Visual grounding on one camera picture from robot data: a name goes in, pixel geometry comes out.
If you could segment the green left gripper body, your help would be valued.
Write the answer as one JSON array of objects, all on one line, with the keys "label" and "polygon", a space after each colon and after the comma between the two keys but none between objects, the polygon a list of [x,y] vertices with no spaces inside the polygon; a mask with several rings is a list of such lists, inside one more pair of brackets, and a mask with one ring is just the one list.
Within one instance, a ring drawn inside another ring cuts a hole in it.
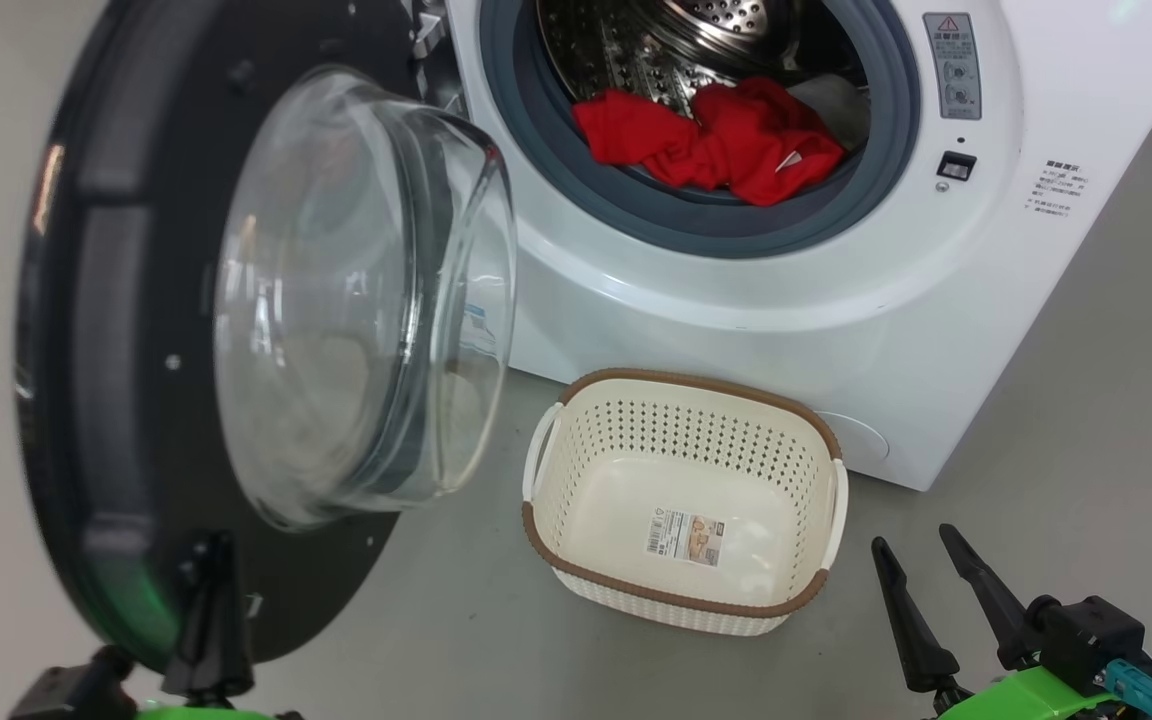
[{"label": "green left gripper body", "polygon": [[183,705],[156,705],[142,708],[137,720],[302,720],[296,711],[266,715],[243,708],[189,707]]}]

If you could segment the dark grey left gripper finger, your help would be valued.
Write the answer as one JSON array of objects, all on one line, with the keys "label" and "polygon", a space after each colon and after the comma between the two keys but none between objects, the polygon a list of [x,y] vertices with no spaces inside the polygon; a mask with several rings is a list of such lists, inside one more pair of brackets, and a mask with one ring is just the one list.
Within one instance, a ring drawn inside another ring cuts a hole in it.
[{"label": "dark grey left gripper finger", "polygon": [[253,687],[253,660],[236,541],[227,530],[197,541],[189,593],[161,689],[187,702],[229,702]]}]

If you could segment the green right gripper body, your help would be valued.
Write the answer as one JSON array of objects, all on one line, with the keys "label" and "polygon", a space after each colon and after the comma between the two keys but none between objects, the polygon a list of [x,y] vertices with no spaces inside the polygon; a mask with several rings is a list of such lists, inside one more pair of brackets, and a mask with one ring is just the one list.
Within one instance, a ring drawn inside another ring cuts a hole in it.
[{"label": "green right gripper body", "polygon": [[980,694],[938,694],[937,719],[1124,719],[1129,707],[1115,694],[1083,696],[1043,669],[1020,670]]}]

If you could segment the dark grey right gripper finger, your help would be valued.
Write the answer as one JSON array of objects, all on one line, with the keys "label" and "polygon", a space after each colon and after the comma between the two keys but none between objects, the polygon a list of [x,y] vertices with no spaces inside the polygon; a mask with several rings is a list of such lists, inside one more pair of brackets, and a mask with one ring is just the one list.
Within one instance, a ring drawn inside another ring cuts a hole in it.
[{"label": "dark grey right gripper finger", "polygon": [[983,614],[996,639],[996,659],[1006,670],[1037,666],[1037,634],[1025,620],[1025,607],[970,546],[960,530],[940,525],[940,538],[958,577],[973,589]]},{"label": "dark grey right gripper finger", "polygon": [[908,591],[908,577],[890,544],[882,537],[870,543],[884,609],[890,621],[905,688],[914,694],[945,694],[957,688],[956,657],[942,647]]}]

